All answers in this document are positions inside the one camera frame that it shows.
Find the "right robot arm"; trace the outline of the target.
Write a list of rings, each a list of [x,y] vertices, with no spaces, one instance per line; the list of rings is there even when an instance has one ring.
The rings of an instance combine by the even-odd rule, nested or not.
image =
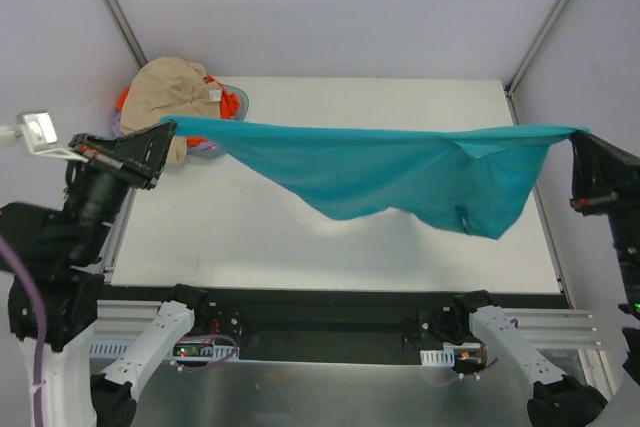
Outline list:
[[[571,207],[609,221],[626,301],[620,310],[639,315],[639,159],[590,133],[575,133]],[[543,354],[517,318],[484,290],[462,294],[442,316],[442,339],[461,345],[474,339],[492,363],[506,368],[529,394],[534,426],[636,426],[639,423],[639,330],[625,327],[628,346],[622,382],[611,399],[580,382]]]

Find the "teal t-shirt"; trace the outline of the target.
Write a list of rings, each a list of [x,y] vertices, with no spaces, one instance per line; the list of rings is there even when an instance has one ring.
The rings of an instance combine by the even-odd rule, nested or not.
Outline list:
[[[521,216],[550,147],[573,126],[462,132],[291,127],[174,116],[326,217],[393,208],[436,229],[496,240]]]

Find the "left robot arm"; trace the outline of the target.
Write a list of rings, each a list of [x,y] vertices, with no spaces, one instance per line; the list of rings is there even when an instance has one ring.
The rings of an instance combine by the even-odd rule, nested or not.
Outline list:
[[[104,284],[91,266],[132,190],[154,188],[177,125],[164,122],[122,137],[78,134],[59,143],[50,116],[32,112],[1,132],[34,156],[64,160],[61,209],[13,202],[1,210],[1,267],[14,276],[11,333],[31,375],[35,426],[128,426],[150,377],[186,334],[211,324],[205,291],[179,284],[134,344],[99,374],[90,347]]]

